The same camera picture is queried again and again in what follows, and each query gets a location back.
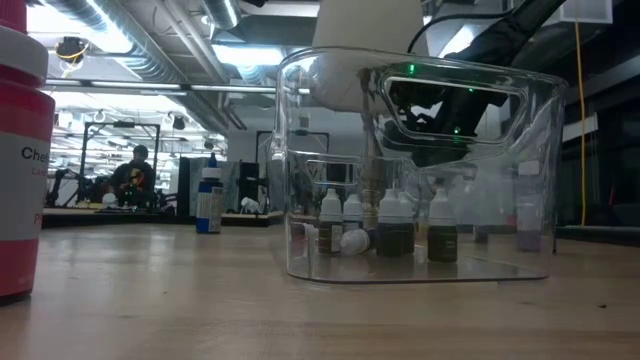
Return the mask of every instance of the plastic container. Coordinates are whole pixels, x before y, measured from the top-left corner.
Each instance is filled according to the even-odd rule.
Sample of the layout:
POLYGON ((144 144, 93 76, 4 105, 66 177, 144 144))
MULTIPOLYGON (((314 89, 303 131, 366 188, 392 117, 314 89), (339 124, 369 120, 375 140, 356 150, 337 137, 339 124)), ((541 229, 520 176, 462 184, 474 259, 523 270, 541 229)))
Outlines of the plastic container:
POLYGON ((0 5, 0 304, 33 289, 55 102, 37 90, 47 50, 27 36, 23 0, 0 5))
MULTIPOLYGON (((305 184, 308 196, 286 199, 287 223, 320 213, 327 187, 358 194, 363 229, 373 231, 376 247, 358 253, 358 242, 351 256, 288 252, 289 274, 350 283, 546 277, 565 88, 547 75, 407 54, 315 48, 289 56, 278 72, 268 164, 270 186, 278 188, 271 193, 305 184), (318 150, 318 140, 327 138, 322 144, 329 146, 318 150), (521 172, 523 163, 539 171, 521 172), (380 251, 383 244, 403 244, 395 235, 386 236, 395 243, 385 242, 387 230, 379 226, 406 215, 397 203, 385 205, 387 189, 420 206, 422 237, 413 254, 380 251), (437 189, 450 205, 446 220, 456 232, 456 251, 429 260, 434 244, 423 237, 438 217, 429 209, 437 189), (531 195, 535 202, 518 200, 531 195), (474 240, 478 226, 490 231, 487 244, 474 240), (519 242, 529 229, 535 239, 519 242)), ((293 242, 288 232, 282 236, 293 242)))
POLYGON ((196 232, 198 234, 219 234, 222 229, 224 209, 223 185, 220 182, 222 169, 218 168, 216 156, 212 153, 207 167, 202 169, 202 181, 198 185, 196 210, 196 232))

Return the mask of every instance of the black cable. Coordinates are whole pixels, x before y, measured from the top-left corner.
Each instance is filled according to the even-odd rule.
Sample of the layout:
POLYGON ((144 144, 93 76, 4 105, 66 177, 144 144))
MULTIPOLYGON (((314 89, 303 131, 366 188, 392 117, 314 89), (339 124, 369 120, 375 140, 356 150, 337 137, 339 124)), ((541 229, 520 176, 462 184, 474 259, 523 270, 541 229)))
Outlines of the black cable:
POLYGON ((413 40, 411 40, 411 44, 409 44, 409 48, 407 49, 407 52, 411 53, 411 51, 413 51, 413 47, 418 42, 418 39, 420 39, 420 36, 422 36, 422 34, 424 34, 431 26, 433 26, 435 24, 439 24, 439 23, 441 23, 443 21, 454 20, 454 19, 465 19, 465 20, 500 19, 500 18, 503 18, 503 17, 511 14, 512 12, 513 12, 513 9, 507 10, 507 11, 502 12, 502 13, 494 13, 494 14, 455 14, 455 15, 441 16, 441 17, 439 17, 437 19, 433 19, 433 20, 429 21, 425 26, 423 26, 420 29, 420 31, 418 31, 416 36, 413 37, 413 40))

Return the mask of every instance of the wooden tabletop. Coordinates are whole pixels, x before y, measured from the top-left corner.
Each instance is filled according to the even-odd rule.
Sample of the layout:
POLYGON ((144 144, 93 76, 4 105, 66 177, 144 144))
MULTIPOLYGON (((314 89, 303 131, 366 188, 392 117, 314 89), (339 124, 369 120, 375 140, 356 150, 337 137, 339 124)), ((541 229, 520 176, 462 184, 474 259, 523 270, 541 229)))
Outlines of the wooden tabletop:
POLYGON ((0 359, 640 356, 640 249, 560 241, 541 281, 341 286, 286 275, 281 232, 45 230, 0 359))

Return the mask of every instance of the yellow cable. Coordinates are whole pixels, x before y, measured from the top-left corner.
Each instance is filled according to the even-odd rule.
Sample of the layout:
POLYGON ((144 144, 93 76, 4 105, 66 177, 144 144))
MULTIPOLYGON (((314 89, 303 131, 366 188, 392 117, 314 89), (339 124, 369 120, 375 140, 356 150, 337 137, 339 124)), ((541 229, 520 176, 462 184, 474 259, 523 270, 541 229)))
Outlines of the yellow cable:
POLYGON ((582 220, 580 224, 586 225, 587 222, 587 160, 586 160, 586 144, 585 144, 585 123, 587 114, 584 106, 584 88, 582 85, 582 56, 580 54, 580 25, 578 20, 575 22, 576 29, 576 54, 578 57, 578 89, 580 90, 580 111, 582 114, 582 136, 580 141, 581 153, 580 162, 582 167, 581 188, 582 188, 582 220))

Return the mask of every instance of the white bottle cap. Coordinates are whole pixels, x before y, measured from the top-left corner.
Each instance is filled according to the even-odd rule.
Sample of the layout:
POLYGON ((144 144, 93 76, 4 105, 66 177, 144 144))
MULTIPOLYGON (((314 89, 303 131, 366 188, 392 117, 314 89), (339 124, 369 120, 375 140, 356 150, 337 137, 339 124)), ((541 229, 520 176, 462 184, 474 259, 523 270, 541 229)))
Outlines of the white bottle cap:
POLYGON ((444 188, 439 188, 436 191, 436 196, 431 200, 429 224, 435 226, 456 225, 456 214, 453 211, 453 206, 449 203, 447 191, 444 188))
POLYGON ((362 254, 369 248, 369 234, 362 229, 347 231, 340 239, 340 252, 344 255, 362 254))
POLYGON ((362 202, 358 194, 351 194, 344 202, 344 221, 362 221, 362 202))
POLYGON ((413 223, 413 203, 409 200, 409 196, 406 192, 398 193, 398 200, 400 201, 400 212, 405 222, 413 223))
POLYGON ((20 70, 43 81, 47 78, 49 54, 37 40, 0 25, 0 47, 3 49, 0 53, 0 65, 20 70))
POLYGON ((336 189, 327 190, 327 195, 322 199, 320 221, 342 222, 342 204, 336 189))
POLYGON ((378 210, 378 223, 401 224, 402 214, 398 212, 400 201, 396 197, 395 189, 387 189, 384 198, 380 200, 380 210, 378 210))

